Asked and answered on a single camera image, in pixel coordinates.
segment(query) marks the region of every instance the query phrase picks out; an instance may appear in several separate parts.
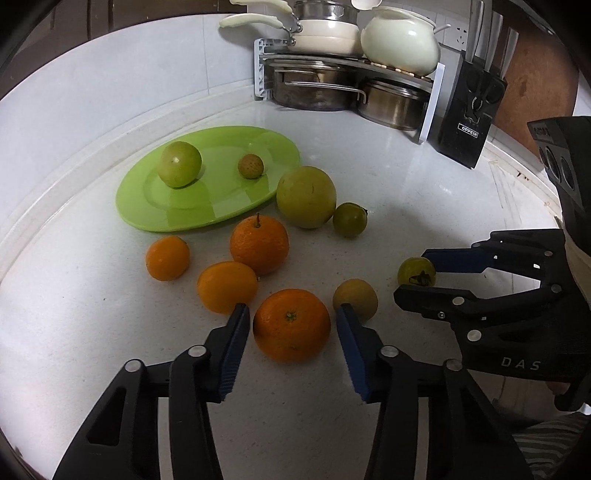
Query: wooden cabinet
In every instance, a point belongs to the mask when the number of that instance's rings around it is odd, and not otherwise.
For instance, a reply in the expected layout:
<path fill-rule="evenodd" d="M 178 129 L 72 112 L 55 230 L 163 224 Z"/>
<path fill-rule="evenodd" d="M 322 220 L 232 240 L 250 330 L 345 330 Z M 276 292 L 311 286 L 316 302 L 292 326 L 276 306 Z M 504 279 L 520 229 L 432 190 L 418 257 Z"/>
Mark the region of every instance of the wooden cabinet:
<path fill-rule="evenodd" d="M 537 157 L 538 148 L 527 122 L 572 115 L 579 70 L 560 40 L 536 26 L 521 8 L 509 0 L 493 0 L 493 9 L 504 16 L 496 65 L 501 63 L 508 28 L 519 32 L 506 75 L 507 92 L 494 123 Z"/>
<path fill-rule="evenodd" d="M 0 73 L 0 99 L 49 61 L 109 32 L 161 18 L 245 11 L 229 0 L 61 0 Z"/>

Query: pot rack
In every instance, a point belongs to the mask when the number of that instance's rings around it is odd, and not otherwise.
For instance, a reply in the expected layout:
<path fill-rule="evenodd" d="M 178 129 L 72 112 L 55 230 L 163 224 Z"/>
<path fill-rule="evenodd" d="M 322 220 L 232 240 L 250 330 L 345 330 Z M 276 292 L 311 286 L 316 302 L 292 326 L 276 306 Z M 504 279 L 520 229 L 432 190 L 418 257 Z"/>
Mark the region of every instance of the pot rack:
<path fill-rule="evenodd" d="M 368 59 L 354 59 L 347 57 L 339 57 L 335 55 L 306 55 L 289 53 L 287 48 L 287 40 L 279 38 L 258 38 L 254 44 L 254 79 L 255 79 L 255 96 L 268 100 L 271 98 L 271 89 L 265 85 L 265 61 L 266 60 L 312 60 L 312 61 L 326 61 L 337 65 L 344 65 L 360 70 L 366 70 L 374 76 L 394 80 L 398 83 L 408 85 L 414 88 L 423 90 L 429 94 L 429 101 L 427 103 L 427 110 L 423 119 L 421 128 L 417 129 L 415 140 L 418 144 L 422 144 L 431 130 L 433 117 L 435 116 L 435 108 L 441 92 L 441 83 L 443 81 L 443 73 L 445 72 L 445 65 L 437 63 L 434 78 L 418 77 L 412 73 L 404 72 L 400 69 L 393 69 L 384 65 L 378 65 L 370 62 Z"/>

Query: pot handle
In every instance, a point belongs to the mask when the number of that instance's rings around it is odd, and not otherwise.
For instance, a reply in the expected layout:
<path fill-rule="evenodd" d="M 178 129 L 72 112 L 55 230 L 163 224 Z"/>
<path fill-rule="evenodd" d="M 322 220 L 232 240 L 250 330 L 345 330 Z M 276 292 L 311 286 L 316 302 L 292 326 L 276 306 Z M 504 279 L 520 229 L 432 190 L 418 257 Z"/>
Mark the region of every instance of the pot handle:
<path fill-rule="evenodd" d="M 289 33 L 289 30 L 285 28 L 281 20 L 277 17 L 272 17 L 271 15 L 262 15 L 262 14 L 236 14 L 230 15 L 229 17 L 222 18 L 218 25 L 220 28 L 227 28 L 227 27 L 240 27 L 242 25 L 249 25 L 253 23 L 263 23 L 265 25 L 269 25 L 273 28 L 280 28 L 282 30 L 286 30 Z"/>
<path fill-rule="evenodd" d="M 316 72 L 308 72 L 307 70 L 279 70 L 279 69 L 274 69 L 273 70 L 275 73 L 301 73 L 302 75 L 313 75 L 316 78 L 318 78 L 320 80 L 320 77 L 318 77 L 318 74 Z"/>
<path fill-rule="evenodd" d="M 246 7 L 257 4 L 272 5 L 286 14 L 291 15 L 294 12 L 291 9 L 290 4 L 288 4 L 285 0 L 230 0 L 230 3 L 232 5 L 244 5 Z"/>
<path fill-rule="evenodd" d="M 443 31 L 443 30 L 445 30 L 446 28 L 449 28 L 449 27 L 451 27 L 451 24 L 449 24 L 449 23 L 448 24 L 445 24 L 445 25 L 442 25 L 441 27 L 437 27 L 435 30 L 433 30 L 433 35 L 441 32 L 441 31 Z"/>
<path fill-rule="evenodd" d="M 363 103 L 367 103 L 367 96 L 363 90 L 359 90 L 358 88 L 354 87 L 346 87 L 343 85 L 337 85 L 335 83 L 320 83 L 320 82 L 285 82 L 284 85 L 288 85 L 291 87 L 310 87 L 310 88 L 326 88 L 329 90 L 341 90 L 343 92 L 353 92 L 357 93 L 357 100 L 359 100 L 359 95 L 363 98 Z"/>

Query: oppein label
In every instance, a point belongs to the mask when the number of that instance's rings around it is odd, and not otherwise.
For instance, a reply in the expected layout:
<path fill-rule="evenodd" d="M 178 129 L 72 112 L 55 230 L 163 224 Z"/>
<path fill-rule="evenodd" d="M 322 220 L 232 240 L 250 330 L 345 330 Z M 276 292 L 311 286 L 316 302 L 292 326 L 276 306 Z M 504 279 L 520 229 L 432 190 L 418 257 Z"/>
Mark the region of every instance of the oppein label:
<path fill-rule="evenodd" d="M 478 132 L 476 130 L 473 130 L 473 129 L 467 127 L 466 125 L 458 124 L 457 129 L 461 130 L 465 134 L 473 136 L 474 138 L 478 138 Z"/>

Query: yellow fruit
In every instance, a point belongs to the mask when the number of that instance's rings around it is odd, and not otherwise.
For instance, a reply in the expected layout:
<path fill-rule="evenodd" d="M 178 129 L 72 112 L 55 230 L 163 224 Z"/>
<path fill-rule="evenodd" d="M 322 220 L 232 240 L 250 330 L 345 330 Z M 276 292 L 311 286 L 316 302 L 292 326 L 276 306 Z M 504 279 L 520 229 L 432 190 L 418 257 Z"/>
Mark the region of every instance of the yellow fruit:
<path fill-rule="evenodd" d="M 220 262 L 207 267 L 197 279 L 197 293 L 205 308 L 230 314 L 236 303 L 248 304 L 258 282 L 252 268 L 238 262 Z"/>
<path fill-rule="evenodd" d="M 265 166 L 258 155 L 247 153 L 238 162 L 238 172 L 247 180 L 260 177 L 265 171 Z"/>
<path fill-rule="evenodd" d="M 367 322 L 378 311 L 378 296 L 372 286 L 360 278 L 345 280 L 333 295 L 333 308 L 350 303 L 360 322 Z"/>
<path fill-rule="evenodd" d="M 336 209 L 336 189 L 319 168 L 300 167 L 285 173 L 277 185 L 277 206 L 295 226 L 318 228 Z"/>
<path fill-rule="evenodd" d="M 407 258 L 398 269 L 398 285 L 417 285 L 432 287 L 435 285 L 435 267 L 428 258 Z"/>

